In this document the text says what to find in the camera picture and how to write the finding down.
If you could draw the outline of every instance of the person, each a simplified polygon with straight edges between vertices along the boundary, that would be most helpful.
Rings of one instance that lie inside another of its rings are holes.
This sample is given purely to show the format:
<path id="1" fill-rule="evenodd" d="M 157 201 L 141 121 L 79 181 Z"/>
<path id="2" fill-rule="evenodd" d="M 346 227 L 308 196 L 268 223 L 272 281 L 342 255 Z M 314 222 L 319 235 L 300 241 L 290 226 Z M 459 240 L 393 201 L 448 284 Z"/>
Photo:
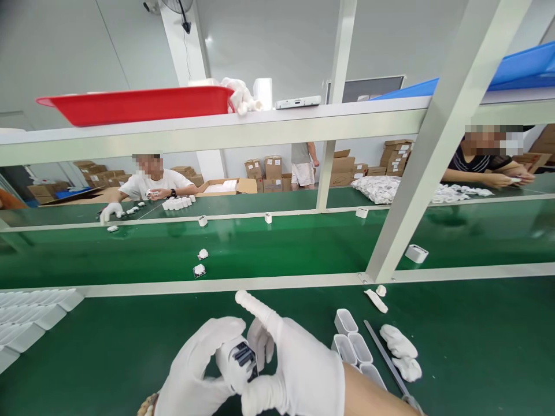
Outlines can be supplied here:
<path id="1" fill-rule="evenodd" d="M 314 189 L 314 168 L 318 166 L 320 162 L 316 157 L 314 142 L 293 143 L 291 145 L 291 190 L 297 191 L 299 186 Z"/>
<path id="2" fill-rule="evenodd" d="M 418 416 L 422 412 L 383 390 L 295 321 L 245 291 L 235 300 L 254 315 L 247 341 L 257 367 L 270 362 L 277 345 L 277 372 L 258 376 L 241 396 L 243 416 L 275 408 L 280 414 L 318 416 Z M 210 319 L 181 348 L 159 393 L 147 398 L 138 416 L 212 416 L 235 394 L 222 377 L 205 378 L 210 357 L 240 336 L 245 322 L 235 317 Z"/>
<path id="3" fill-rule="evenodd" d="M 0 210 L 28 208 L 22 201 L 0 188 Z"/>
<path id="4" fill-rule="evenodd" d="M 119 188 L 118 193 L 112 196 L 112 200 L 100 214 L 101 223 L 110 221 L 111 214 L 121 215 L 121 201 L 125 198 L 159 200 L 170 196 L 194 195 L 198 192 L 195 184 L 181 173 L 164 169 L 159 154 L 135 155 L 133 158 L 140 167 L 140 173 L 132 175 Z"/>
<path id="5" fill-rule="evenodd" d="M 445 182 L 480 182 L 490 188 L 511 185 L 511 178 L 520 178 L 519 185 L 534 182 L 535 176 L 510 156 L 499 155 L 500 143 L 506 133 L 486 128 L 483 132 L 467 132 L 442 180 Z"/>

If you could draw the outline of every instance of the green workbench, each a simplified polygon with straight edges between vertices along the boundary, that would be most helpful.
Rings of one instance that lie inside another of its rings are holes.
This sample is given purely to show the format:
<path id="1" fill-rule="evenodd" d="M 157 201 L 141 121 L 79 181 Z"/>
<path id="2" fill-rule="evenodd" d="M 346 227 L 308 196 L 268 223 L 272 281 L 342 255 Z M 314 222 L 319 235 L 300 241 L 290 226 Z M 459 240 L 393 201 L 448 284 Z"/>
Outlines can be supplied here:
<path id="1" fill-rule="evenodd" d="M 193 280 L 202 248 L 202 279 L 362 272 L 388 212 L 0 233 L 0 288 Z M 430 254 L 398 269 L 554 262 L 554 218 L 555 199 L 429 207 L 411 242 Z"/>
<path id="2" fill-rule="evenodd" d="M 537 196 L 538 194 L 555 194 L 555 175 L 544 173 L 538 175 L 536 182 L 532 185 L 523 188 L 507 187 L 501 190 L 493 190 L 493 192 L 494 195 L 487 198 L 520 198 L 523 196 Z M 317 190 L 303 190 L 270 194 L 210 196 L 197 198 L 197 201 L 191 207 L 179 211 L 164 211 L 161 207 L 161 201 L 147 201 L 144 208 L 136 214 L 124 217 L 123 221 L 311 210 L 316 208 L 317 193 Z M 471 198 L 483 199 L 483 197 L 475 195 Z M 123 203 L 123 208 L 128 210 L 133 204 L 132 202 Z M 84 224 L 94 222 L 97 213 L 105 205 L 46 206 L 38 209 L 0 211 L 0 219 L 11 227 Z M 333 209 L 373 205 L 375 204 L 361 192 L 347 187 L 331 188 L 327 207 Z"/>
<path id="3" fill-rule="evenodd" d="M 335 311 L 349 309 L 397 396 L 362 321 L 375 330 L 386 323 L 400 328 L 418 349 L 423 370 L 422 379 L 407 385 L 429 415 L 554 414 L 555 277 L 392 284 L 385 315 L 363 290 L 252 293 L 327 346 Z M 183 343 L 209 318 L 226 315 L 252 321 L 233 292 L 86 299 L 0 374 L 2 414 L 135 414 L 161 388 Z M 264 373 L 272 374 L 275 364 L 274 357 Z M 240 415 L 239 397 L 216 414 Z"/>

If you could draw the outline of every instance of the white glove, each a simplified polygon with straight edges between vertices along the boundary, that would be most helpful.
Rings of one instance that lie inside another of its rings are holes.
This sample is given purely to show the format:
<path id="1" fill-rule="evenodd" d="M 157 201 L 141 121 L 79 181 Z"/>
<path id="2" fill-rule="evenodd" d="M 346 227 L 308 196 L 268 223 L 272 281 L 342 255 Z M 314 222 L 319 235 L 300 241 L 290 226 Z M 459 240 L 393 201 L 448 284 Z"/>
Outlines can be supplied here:
<path id="1" fill-rule="evenodd" d="M 123 208 L 119 202 L 110 202 L 100 213 L 100 223 L 106 225 L 107 222 L 110 222 L 110 215 L 122 212 Z"/>
<path id="2" fill-rule="evenodd" d="M 246 385 L 241 396 L 243 416 L 270 408 L 281 415 L 342 416 L 345 372 L 339 355 L 247 292 L 237 292 L 235 301 L 260 320 L 277 345 L 277 372 Z"/>
<path id="3" fill-rule="evenodd" d="M 235 392 L 219 378 L 204 378 L 210 357 L 227 341 L 240 336 L 239 318 L 211 319 L 189 338 L 173 360 L 160 391 L 154 416 L 212 416 Z"/>

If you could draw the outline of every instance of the black shirt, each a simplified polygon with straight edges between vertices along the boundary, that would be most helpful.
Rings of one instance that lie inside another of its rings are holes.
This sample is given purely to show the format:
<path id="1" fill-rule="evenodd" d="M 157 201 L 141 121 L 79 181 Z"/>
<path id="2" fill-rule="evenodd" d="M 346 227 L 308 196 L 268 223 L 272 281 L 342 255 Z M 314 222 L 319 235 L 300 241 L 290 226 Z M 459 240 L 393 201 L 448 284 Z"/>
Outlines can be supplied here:
<path id="1" fill-rule="evenodd" d="M 510 156 L 483 156 L 477 155 L 474 156 L 470 162 L 467 162 L 464 159 L 463 150 L 461 145 L 458 145 L 457 151 L 449 162 L 449 169 L 459 170 L 461 172 L 478 172 L 484 173 L 486 169 L 489 170 L 497 170 L 501 169 L 503 166 L 508 165 L 513 161 L 513 158 Z"/>

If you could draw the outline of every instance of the security camera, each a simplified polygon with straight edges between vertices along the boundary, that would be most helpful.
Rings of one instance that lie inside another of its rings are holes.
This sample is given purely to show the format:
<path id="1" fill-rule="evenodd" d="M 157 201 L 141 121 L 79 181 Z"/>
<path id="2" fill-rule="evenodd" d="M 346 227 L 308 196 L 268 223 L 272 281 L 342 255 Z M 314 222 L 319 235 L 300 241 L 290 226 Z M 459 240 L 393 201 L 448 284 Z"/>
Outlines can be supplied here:
<path id="1" fill-rule="evenodd" d="M 152 14 L 160 14 L 160 6 L 156 0 L 146 0 L 143 2 L 143 7 L 147 12 Z"/>

